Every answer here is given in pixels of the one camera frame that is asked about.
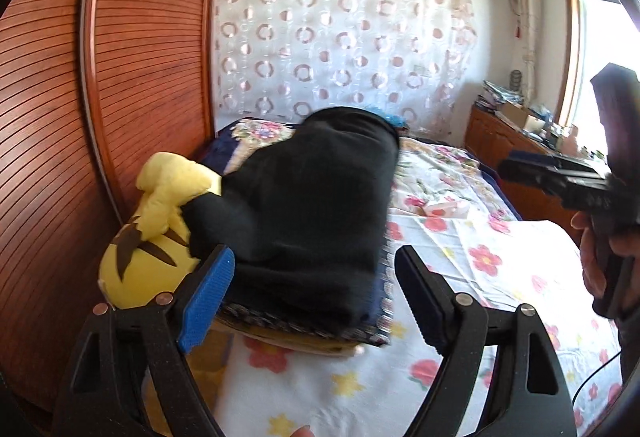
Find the person's left hand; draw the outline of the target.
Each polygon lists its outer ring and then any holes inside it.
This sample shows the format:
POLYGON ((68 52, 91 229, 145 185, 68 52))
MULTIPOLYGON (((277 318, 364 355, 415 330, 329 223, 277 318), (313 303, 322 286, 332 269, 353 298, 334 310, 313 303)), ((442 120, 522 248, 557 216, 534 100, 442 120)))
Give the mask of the person's left hand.
POLYGON ((308 425, 297 428, 291 437, 314 437, 314 433, 311 431, 308 425))

